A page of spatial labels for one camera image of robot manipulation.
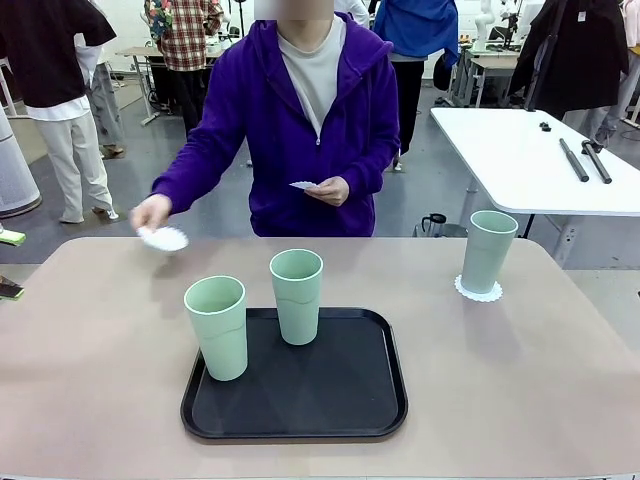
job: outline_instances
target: light green cup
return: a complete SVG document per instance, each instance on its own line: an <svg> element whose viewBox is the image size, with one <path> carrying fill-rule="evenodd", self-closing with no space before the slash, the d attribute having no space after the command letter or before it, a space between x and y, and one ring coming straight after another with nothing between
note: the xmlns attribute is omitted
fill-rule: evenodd
<svg viewBox="0 0 640 480"><path fill-rule="evenodd" d="M489 293L498 278L518 222L506 213L481 210L471 215L462 286L473 293Z"/></svg>
<svg viewBox="0 0 640 480"><path fill-rule="evenodd" d="M247 302L233 277L209 277L184 294L207 370L216 380L238 378L247 369Z"/></svg>
<svg viewBox="0 0 640 480"><path fill-rule="evenodd" d="M318 334L322 258L310 250L286 250L269 268L282 338L291 345L310 343Z"/></svg>

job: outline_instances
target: white paper coaster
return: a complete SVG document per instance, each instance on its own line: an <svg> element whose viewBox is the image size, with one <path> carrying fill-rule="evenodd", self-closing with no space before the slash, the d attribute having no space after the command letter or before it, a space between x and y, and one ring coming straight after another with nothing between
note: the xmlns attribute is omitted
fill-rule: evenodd
<svg viewBox="0 0 640 480"><path fill-rule="evenodd" d="M467 297L474 302L495 302L502 297L502 287L498 282L493 284L493 289L489 293L473 293L462 286L462 275L458 275L454 282L456 290L460 295Z"/></svg>
<svg viewBox="0 0 640 480"><path fill-rule="evenodd" d="M299 188L300 190L306 190L307 188L318 186L313 182L294 182L294 183L290 183L289 185L291 185L292 187Z"/></svg>
<svg viewBox="0 0 640 480"><path fill-rule="evenodd" d="M177 228L164 227L151 232L146 227L138 229L138 236L151 248L163 252L177 252L189 245L189 239Z"/></svg>

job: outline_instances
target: black jacket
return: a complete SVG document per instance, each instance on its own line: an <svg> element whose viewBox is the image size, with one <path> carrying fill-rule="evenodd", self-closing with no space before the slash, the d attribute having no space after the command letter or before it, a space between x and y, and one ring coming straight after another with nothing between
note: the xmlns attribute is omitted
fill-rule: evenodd
<svg viewBox="0 0 640 480"><path fill-rule="evenodd" d="M77 33L90 47L116 36L89 0L0 0L0 58L9 57L26 105L53 107L84 95Z"/></svg>
<svg viewBox="0 0 640 480"><path fill-rule="evenodd" d="M511 92L528 86L538 47L551 33L560 1L566 1L558 42L535 108L561 117L618 102L620 72L629 60L622 14L616 0L547 0L531 23L511 81ZM578 21L586 12L584 21Z"/></svg>

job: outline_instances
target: black serving tray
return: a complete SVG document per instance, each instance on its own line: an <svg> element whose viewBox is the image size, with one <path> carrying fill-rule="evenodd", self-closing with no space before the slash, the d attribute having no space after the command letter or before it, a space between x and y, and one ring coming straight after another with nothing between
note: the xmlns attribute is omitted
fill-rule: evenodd
<svg viewBox="0 0 640 480"><path fill-rule="evenodd" d="M367 438L393 433L407 395L393 332L375 312L321 308L318 336L291 346L275 308L247 309L249 367L236 380L207 373L200 352L182 421L206 439Z"/></svg>

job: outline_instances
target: plaid shirt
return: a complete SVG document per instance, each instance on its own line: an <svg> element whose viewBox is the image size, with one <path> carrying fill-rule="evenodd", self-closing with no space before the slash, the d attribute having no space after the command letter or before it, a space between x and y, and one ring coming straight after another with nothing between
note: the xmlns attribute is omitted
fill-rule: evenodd
<svg viewBox="0 0 640 480"><path fill-rule="evenodd" d="M178 72L202 70L207 63L205 28L217 31L222 19L219 0L173 0L171 10L173 25L161 42L167 68Z"/></svg>

